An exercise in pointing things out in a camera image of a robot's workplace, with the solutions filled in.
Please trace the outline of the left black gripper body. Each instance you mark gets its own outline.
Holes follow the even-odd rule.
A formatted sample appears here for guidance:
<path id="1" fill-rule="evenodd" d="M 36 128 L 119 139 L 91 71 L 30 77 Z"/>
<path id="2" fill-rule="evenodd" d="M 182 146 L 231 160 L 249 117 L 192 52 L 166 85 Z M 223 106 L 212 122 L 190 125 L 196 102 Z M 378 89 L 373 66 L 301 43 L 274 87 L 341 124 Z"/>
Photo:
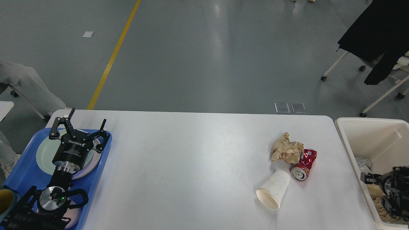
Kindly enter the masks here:
<path id="1" fill-rule="evenodd" d="M 51 133 L 52 140 L 60 140 L 60 145 L 52 159 L 53 174 L 76 174 L 86 166 L 86 160 L 95 147 L 95 139 L 89 133 Z"/>

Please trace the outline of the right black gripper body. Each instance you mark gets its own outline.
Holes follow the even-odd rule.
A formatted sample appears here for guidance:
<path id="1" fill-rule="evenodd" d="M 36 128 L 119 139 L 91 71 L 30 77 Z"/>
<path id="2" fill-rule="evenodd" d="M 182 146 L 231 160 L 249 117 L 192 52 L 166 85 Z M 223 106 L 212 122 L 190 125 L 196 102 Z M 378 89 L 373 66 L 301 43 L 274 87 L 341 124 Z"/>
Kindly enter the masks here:
<path id="1" fill-rule="evenodd" d="M 384 195 L 390 195 L 390 187 L 391 187 L 391 172 L 385 173 L 380 176 L 380 185 L 379 187 L 382 189 Z"/>

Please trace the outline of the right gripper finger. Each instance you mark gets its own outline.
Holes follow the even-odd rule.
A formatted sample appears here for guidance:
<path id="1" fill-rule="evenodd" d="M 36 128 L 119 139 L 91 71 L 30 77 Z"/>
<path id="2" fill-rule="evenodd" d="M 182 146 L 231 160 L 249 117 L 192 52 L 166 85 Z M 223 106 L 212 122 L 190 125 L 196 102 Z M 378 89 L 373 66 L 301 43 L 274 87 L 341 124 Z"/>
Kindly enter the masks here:
<path id="1" fill-rule="evenodd" d="M 382 177 L 382 175 L 380 175 L 380 174 L 373 174 L 373 173 L 367 173 L 367 172 L 361 172 L 360 173 L 360 180 L 364 184 L 380 185 L 381 177 Z"/>

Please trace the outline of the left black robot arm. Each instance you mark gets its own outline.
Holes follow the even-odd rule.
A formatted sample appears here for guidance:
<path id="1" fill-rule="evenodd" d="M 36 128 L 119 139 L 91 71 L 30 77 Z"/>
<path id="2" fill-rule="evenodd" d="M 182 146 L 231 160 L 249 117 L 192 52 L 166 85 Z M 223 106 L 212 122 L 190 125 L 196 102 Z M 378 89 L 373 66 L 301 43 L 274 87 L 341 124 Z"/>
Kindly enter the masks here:
<path id="1" fill-rule="evenodd" d="M 76 230 L 87 216 L 111 147 L 106 119 L 98 130 L 56 117 L 38 131 L 4 183 L 2 230 Z"/>

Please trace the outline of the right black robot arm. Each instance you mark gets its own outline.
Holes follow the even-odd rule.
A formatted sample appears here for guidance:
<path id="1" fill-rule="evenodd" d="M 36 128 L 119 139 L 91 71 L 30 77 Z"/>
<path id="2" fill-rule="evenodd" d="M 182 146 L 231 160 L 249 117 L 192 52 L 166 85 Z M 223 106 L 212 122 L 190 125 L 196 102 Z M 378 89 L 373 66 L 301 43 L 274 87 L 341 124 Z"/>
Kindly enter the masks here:
<path id="1" fill-rule="evenodd" d="M 367 185 L 376 185 L 382 191 L 380 198 L 383 208 L 391 218 L 408 221 L 409 171 L 407 166 L 394 166 L 385 174 L 360 173 L 360 180 Z"/>

